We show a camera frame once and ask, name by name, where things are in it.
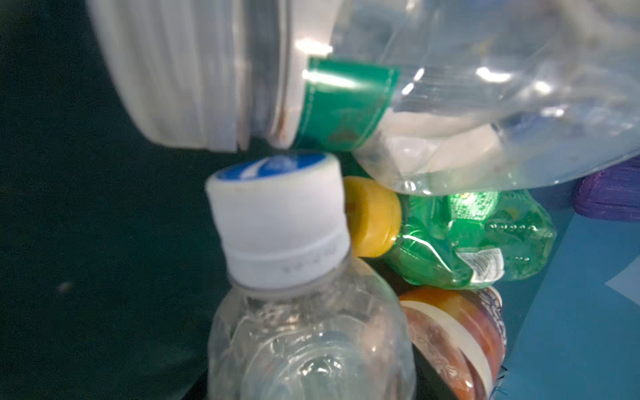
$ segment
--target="purple plastic container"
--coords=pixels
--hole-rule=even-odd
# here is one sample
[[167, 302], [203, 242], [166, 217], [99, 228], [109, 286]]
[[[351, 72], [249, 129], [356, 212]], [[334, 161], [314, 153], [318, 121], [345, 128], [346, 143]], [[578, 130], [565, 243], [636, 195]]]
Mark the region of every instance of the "purple plastic container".
[[640, 157], [580, 181], [573, 194], [573, 209], [599, 220], [640, 221]]

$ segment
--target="white bottle cap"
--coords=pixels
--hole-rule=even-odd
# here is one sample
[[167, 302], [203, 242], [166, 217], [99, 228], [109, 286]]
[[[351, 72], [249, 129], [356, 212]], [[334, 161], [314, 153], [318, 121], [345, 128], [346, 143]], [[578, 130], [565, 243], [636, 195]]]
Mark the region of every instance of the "white bottle cap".
[[349, 252], [340, 163], [331, 154], [271, 156], [206, 184], [229, 275], [249, 289], [305, 284]]

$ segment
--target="green plastic bottle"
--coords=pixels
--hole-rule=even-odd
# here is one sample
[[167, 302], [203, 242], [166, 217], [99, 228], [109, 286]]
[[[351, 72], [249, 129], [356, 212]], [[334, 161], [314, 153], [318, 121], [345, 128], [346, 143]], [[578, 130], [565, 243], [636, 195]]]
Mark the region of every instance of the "green plastic bottle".
[[479, 289], [529, 278], [556, 238], [526, 190], [406, 196], [361, 177], [344, 186], [354, 254], [383, 257], [413, 285]]

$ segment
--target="green label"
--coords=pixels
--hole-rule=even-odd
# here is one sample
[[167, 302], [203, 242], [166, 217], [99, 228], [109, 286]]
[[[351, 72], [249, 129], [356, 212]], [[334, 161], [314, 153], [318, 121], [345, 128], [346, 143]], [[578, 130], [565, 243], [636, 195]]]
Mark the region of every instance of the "green label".
[[310, 58], [297, 148], [352, 151], [389, 106], [398, 71], [380, 65]]

